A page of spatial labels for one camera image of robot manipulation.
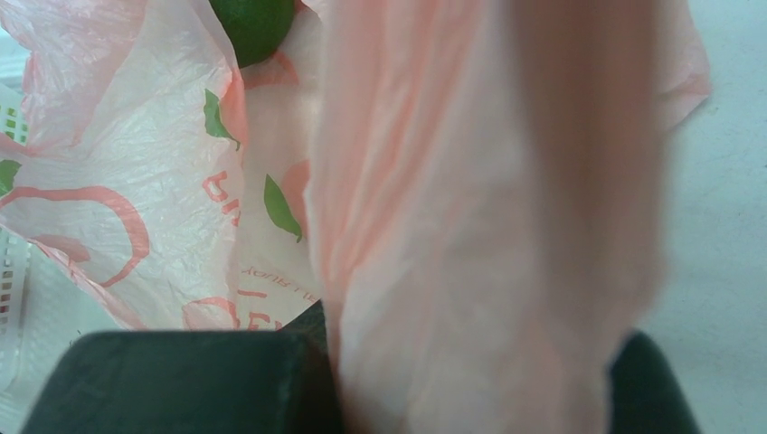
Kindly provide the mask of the pink printed plastic bag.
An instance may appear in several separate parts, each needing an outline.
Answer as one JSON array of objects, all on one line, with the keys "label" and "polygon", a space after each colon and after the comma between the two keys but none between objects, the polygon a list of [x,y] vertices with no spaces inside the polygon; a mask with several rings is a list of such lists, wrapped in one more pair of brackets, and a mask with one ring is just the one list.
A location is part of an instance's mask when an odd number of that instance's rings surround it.
[{"label": "pink printed plastic bag", "polygon": [[306,295],[357,433],[604,433],[658,291],[686,1],[4,1],[30,52],[2,226],[131,335],[274,336]]}]

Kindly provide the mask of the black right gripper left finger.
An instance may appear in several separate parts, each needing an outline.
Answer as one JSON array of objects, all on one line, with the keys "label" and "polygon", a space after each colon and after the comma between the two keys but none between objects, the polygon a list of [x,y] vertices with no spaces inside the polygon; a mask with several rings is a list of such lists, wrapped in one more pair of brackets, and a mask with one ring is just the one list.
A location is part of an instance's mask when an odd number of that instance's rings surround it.
[{"label": "black right gripper left finger", "polygon": [[76,340],[25,433],[341,433],[324,311],[278,331],[109,331]]}]

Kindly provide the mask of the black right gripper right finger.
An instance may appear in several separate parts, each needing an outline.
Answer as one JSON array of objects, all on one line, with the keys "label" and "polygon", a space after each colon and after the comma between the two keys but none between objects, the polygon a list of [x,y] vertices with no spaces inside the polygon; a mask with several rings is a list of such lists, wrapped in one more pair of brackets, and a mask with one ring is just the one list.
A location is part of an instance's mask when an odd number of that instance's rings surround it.
[{"label": "black right gripper right finger", "polygon": [[649,335],[628,339],[610,377],[611,434],[701,432],[667,357]]}]

